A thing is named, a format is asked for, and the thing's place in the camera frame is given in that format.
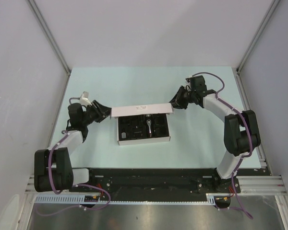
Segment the white cardboard box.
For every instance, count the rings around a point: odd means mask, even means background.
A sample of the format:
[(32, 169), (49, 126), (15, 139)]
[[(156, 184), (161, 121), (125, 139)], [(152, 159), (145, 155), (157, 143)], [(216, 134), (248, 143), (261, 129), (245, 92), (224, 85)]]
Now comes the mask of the white cardboard box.
[(113, 107), (110, 117), (116, 120), (120, 146), (169, 142), (170, 103)]

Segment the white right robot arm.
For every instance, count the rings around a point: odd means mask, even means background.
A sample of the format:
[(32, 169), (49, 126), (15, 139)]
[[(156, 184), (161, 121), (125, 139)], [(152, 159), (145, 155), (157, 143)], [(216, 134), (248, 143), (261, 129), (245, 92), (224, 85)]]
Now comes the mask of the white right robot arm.
[[(219, 79), (222, 87), (215, 91), (208, 89), (204, 75)], [(220, 97), (225, 83), (217, 75), (199, 72), (186, 78), (187, 85), (180, 86), (170, 103), (175, 109), (187, 109), (196, 104), (217, 116), (224, 123), (224, 145), (226, 153), (216, 167), (217, 177), (212, 179), (212, 188), (224, 192), (229, 187), (242, 161), (252, 156), (253, 150), (261, 144), (256, 114), (253, 110), (241, 111)]]

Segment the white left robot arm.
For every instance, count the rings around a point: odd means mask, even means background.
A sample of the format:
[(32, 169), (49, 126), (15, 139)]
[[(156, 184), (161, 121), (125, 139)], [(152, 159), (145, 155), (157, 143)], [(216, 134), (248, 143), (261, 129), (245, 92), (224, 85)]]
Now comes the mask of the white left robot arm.
[(96, 187), (96, 179), (89, 175), (87, 168), (74, 169), (70, 155), (82, 145), (88, 136), (88, 126), (100, 123), (110, 116), (111, 108), (96, 100), (81, 99), (68, 106), (69, 119), (63, 137), (48, 149), (35, 152), (34, 187), (37, 192), (52, 191), (60, 194), (63, 190), (80, 185), (85, 191)]

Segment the silver black hair clipper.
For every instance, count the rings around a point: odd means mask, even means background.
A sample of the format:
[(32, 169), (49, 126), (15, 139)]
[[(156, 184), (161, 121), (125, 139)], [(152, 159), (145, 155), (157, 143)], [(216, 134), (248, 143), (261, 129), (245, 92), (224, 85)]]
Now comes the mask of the silver black hair clipper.
[(155, 134), (154, 131), (154, 121), (153, 121), (153, 117), (151, 114), (147, 114), (145, 115), (145, 120), (146, 120), (146, 125), (148, 128), (148, 135), (150, 138), (152, 138)]

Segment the black plastic tray insert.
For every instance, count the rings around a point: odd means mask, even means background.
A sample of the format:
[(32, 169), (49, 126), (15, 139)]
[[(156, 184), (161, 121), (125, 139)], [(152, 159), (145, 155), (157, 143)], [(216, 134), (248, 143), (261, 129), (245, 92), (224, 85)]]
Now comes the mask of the black plastic tray insert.
[[(152, 138), (170, 137), (166, 114), (151, 114), (154, 121), (155, 134)], [(121, 139), (122, 132), (126, 138)], [(118, 118), (119, 141), (150, 139), (146, 125), (145, 115), (122, 116)]]

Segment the aluminium frame rail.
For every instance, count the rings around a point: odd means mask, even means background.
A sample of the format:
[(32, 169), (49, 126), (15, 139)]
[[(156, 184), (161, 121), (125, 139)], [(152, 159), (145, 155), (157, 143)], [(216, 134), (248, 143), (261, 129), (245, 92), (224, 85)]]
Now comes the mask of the aluminium frame rail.
[(268, 170), (264, 176), (241, 176), (243, 196), (273, 196), (276, 200), (277, 209), (281, 216), (284, 228), (288, 230), (288, 193), (282, 176), (274, 175), (270, 162), (262, 145), (256, 148), (262, 169)]

